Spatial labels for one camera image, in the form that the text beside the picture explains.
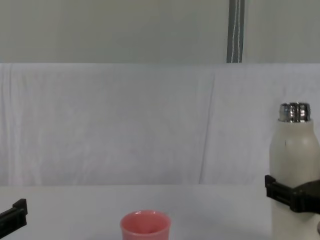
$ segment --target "white table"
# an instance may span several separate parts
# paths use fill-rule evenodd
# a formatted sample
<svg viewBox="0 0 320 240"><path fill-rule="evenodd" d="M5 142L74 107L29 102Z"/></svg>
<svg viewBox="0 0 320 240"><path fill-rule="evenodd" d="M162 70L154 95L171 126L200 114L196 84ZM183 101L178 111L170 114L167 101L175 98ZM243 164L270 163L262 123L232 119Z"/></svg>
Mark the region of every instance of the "white table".
<svg viewBox="0 0 320 240"><path fill-rule="evenodd" d="M264 186L112 185L0 187L0 211L27 199L27 226L7 240L121 240L125 214L156 209L172 219L170 240L268 240Z"/></svg>

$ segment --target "metal bottle cap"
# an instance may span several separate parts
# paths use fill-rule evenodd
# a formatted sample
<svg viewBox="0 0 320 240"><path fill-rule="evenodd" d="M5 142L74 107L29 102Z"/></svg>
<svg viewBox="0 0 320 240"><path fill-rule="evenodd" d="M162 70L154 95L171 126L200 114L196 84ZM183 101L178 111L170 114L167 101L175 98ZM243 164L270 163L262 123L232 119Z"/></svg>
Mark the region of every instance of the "metal bottle cap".
<svg viewBox="0 0 320 240"><path fill-rule="evenodd" d="M279 110L280 122L304 123L310 121L310 104L306 102L283 103Z"/></svg>

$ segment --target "wall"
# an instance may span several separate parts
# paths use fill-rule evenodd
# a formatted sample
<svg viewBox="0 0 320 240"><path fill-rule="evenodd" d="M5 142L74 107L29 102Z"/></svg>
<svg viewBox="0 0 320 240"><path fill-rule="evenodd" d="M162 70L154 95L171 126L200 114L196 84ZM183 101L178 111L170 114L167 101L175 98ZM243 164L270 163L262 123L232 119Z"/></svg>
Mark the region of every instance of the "wall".
<svg viewBox="0 0 320 240"><path fill-rule="evenodd" d="M0 62L225 63L227 0L1 0Z"/></svg>
<svg viewBox="0 0 320 240"><path fill-rule="evenodd" d="M243 62L319 63L320 1L246 0Z"/></svg>

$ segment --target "black clamp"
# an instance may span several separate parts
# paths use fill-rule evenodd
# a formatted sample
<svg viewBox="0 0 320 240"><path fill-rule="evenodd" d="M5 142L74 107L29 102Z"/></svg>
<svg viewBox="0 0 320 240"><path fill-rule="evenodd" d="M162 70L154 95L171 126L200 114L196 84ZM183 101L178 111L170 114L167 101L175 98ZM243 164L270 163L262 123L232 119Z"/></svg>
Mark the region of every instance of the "black clamp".
<svg viewBox="0 0 320 240"><path fill-rule="evenodd" d="M320 214L320 180L291 188L270 175L264 177L266 196L285 204L295 213Z"/></svg>
<svg viewBox="0 0 320 240"><path fill-rule="evenodd" d="M20 199L12 208L0 213L0 239L27 225L27 200Z"/></svg>

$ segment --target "water bottle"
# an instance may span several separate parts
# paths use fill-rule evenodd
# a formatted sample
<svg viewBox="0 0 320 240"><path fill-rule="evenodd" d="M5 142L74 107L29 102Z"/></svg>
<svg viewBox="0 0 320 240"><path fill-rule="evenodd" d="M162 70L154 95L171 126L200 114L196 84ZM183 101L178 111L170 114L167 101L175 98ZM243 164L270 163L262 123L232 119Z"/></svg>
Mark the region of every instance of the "water bottle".
<svg viewBox="0 0 320 240"><path fill-rule="evenodd" d="M270 144L270 175L289 188L320 179L320 146L310 112L305 102L280 106ZM320 240L319 214L293 212L272 199L271 216L272 240Z"/></svg>

